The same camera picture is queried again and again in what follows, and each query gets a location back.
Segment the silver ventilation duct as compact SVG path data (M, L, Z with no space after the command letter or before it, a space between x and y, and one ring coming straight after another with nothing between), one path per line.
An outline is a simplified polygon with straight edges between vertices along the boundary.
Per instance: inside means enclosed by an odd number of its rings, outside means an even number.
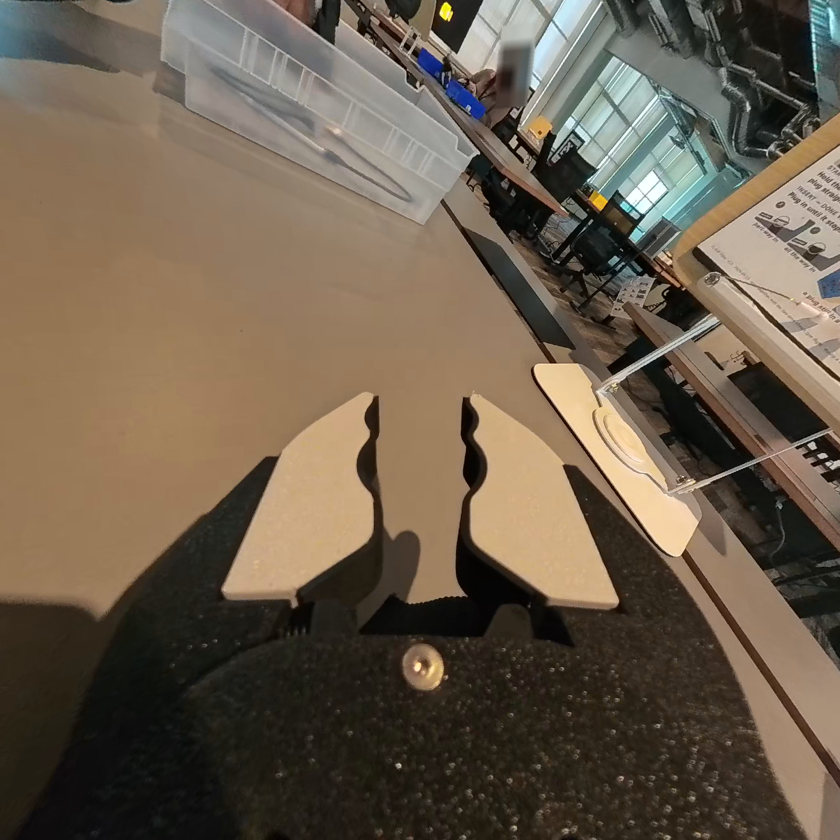
M735 154L775 161L823 124L806 1L690 1L702 58L717 70Z

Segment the clear plastic bin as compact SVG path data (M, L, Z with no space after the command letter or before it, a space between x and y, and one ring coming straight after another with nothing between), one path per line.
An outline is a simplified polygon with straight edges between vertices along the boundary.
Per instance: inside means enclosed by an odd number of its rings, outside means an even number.
M169 2L161 60L183 75L188 110L420 225L477 154L428 89L412 87L406 71L369 40L339 22L329 43L277 2ZM299 103L339 129L405 186L413 203L310 152L216 79L210 66L282 103Z

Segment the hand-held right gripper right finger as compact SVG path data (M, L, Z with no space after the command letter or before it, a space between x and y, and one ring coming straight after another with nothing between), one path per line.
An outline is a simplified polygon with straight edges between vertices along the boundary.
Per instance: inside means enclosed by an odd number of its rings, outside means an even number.
M455 570L492 618L505 606L611 612L619 594L565 464L531 429L479 394L464 398L467 485Z

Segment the black monitor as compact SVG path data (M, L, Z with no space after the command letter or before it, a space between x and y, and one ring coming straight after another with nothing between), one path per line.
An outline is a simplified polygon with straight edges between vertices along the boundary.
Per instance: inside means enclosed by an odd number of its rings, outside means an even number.
M457 52L463 45L483 1L436 1L431 32Z

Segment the printed instruction sheet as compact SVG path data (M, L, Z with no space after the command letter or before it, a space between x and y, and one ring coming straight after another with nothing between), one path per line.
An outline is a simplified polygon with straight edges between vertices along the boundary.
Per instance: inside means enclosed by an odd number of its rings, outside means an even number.
M838 379L838 148L704 239L694 254Z

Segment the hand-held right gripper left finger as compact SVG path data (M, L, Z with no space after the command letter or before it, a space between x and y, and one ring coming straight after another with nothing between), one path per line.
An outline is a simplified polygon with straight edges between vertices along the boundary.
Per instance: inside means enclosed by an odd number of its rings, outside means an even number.
M222 585L230 604L290 608L292 633L357 632L384 567L380 401L362 392L283 448Z

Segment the black office chair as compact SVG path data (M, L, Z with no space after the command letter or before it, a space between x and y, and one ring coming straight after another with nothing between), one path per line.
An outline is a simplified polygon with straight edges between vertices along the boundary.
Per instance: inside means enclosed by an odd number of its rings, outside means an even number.
M596 173L597 167L589 163L573 145L551 161L536 161L532 175L558 203L572 197L573 193Z
M623 194L614 192L604 207L588 219L570 249L581 265L575 277L585 293L583 300L574 304L578 312L637 261L642 252L632 234L642 218Z

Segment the black desk mat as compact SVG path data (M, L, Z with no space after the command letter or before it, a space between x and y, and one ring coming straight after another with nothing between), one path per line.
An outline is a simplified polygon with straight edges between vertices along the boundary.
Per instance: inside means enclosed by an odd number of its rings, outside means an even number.
M570 337L508 252L495 240L468 227L463 228L463 233L535 338L542 344L573 350Z

